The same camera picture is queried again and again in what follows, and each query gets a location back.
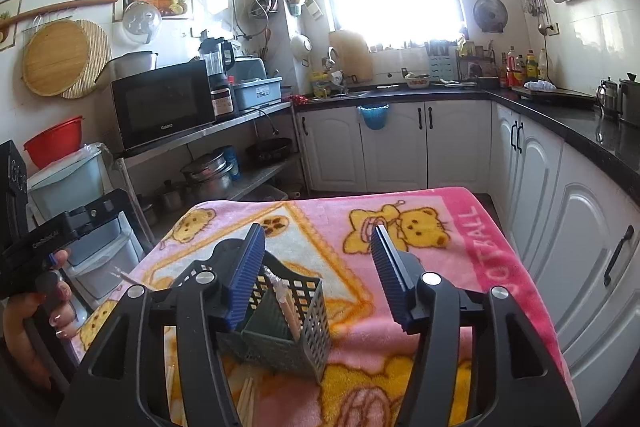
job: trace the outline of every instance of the blue gripper pad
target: blue gripper pad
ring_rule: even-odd
[[[411,310],[415,307],[415,281],[424,272],[420,261],[410,253],[396,250],[382,225],[378,225],[371,236],[371,256],[394,321],[407,331],[413,320]]]
[[[257,223],[252,224],[238,251],[238,265],[226,284],[228,287],[228,312],[225,321],[231,330],[235,329],[244,319],[249,296],[254,290],[258,270],[262,266],[264,242],[264,230]]]

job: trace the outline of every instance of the black countertop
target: black countertop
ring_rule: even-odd
[[[367,92],[360,97],[332,98],[296,106],[296,112],[354,107],[369,103],[430,100],[493,100],[558,134],[595,163],[640,206],[640,129],[605,120],[598,108],[545,105],[521,99],[510,89],[484,90],[437,87]]]

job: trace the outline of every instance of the microwave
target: microwave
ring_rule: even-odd
[[[215,122],[204,60],[112,81],[97,98],[96,115],[115,154]]]

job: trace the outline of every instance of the cutting board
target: cutting board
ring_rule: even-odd
[[[520,96],[529,98],[532,102],[548,103],[556,105],[571,105],[572,107],[590,108],[596,103],[596,98],[571,89],[555,89],[553,91],[527,89],[526,87],[514,86],[512,91]]]
[[[95,22],[79,20],[77,23],[89,41],[89,60],[77,82],[63,92],[62,98],[81,98],[97,88],[95,81],[104,65],[111,60],[111,47],[107,33]]]
[[[329,45],[338,52],[338,64],[347,82],[351,82],[351,75],[358,82],[373,79],[373,60],[362,35],[348,30],[330,32]]]
[[[89,41],[75,22],[55,21],[27,44],[22,78],[35,94],[55,96],[73,86],[89,60]]]

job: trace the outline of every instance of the hand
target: hand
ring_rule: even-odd
[[[58,269],[65,263],[68,253],[65,250],[60,250],[55,253],[54,257],[56,258],[55,268]],[[68,302],[71,298],[71,288],[67,283],[61,281],[58,282],[56,291],[62,303],[51,313],[49,324],[56,328],[56,336],[59,339],[71,339],[77,333],[71,324],[76,318],[76,312]],[[6,347],[21,370],[37,386],[51,389],[49,371],[44,367],[31,346],[31,341],[22,323],[23,320],[31,317],[44,301],[46,301],[46,296],[42,293],[14,295],[9,299],[4,309],[2,327]]]

